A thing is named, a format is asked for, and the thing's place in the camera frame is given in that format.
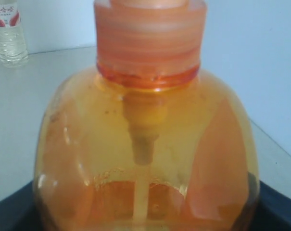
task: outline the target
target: bottle label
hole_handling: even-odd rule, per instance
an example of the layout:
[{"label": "bottle label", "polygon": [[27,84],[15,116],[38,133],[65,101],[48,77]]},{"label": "bottle label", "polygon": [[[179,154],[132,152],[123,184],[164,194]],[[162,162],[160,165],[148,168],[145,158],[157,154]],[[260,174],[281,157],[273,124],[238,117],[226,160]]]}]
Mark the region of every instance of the bottle label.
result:
[{"label": "bottle label", "polygon": [[17,3],[0,5],[0,27],[13,27],[19,23]]}]

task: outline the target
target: pump dispenser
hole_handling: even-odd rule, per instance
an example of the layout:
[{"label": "pump dispenser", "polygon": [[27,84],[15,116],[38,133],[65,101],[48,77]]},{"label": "pump dispenser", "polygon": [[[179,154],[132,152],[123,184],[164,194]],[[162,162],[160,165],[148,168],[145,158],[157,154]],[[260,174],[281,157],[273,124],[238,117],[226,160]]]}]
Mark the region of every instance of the pump dispenser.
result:
[{"label": "pump dispenser", "polygon": [[202,0],[95,0],[97,65],[43,118],[47,231],[245,231],[259,195],[249,119],[200,69]]}]

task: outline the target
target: water bottle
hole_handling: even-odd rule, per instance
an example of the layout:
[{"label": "water bottle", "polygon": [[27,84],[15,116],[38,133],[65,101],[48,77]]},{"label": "water bottle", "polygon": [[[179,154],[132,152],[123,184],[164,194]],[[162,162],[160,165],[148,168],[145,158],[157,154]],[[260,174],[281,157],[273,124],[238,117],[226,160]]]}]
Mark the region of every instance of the water bottle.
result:
[{"label": "water bottle", "polygon": [[17,0],[0,0],[0,60],[6,67],[21,66],[28,61]]}]

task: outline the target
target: black tray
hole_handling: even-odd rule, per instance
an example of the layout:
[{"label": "black tray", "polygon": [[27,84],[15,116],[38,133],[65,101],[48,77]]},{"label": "black tray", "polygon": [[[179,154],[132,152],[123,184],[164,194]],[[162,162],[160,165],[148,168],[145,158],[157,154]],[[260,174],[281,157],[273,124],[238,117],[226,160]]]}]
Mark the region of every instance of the black tray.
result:
[{"label": "black tray", "polygon": [[[261,197],[250,231],[291,231],[291,199],[261,182]],[[0,202],[0,231],[43,231],[32,183]]]}]

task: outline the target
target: tabletop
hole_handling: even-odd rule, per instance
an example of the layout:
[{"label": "tabletop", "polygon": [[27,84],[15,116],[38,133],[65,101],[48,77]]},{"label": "tabletop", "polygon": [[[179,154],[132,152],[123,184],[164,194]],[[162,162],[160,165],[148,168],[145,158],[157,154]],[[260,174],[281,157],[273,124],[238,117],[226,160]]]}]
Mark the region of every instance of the tabletop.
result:
[{"label": "tabletop", "polygon": [[[95,59],[96,48],[88,47],[32,54],[17,69],[0,63],[0,201],[33,179],[40,123],[56,88]],[[291,156],[251,123],[260,179],[291,198]]]}]

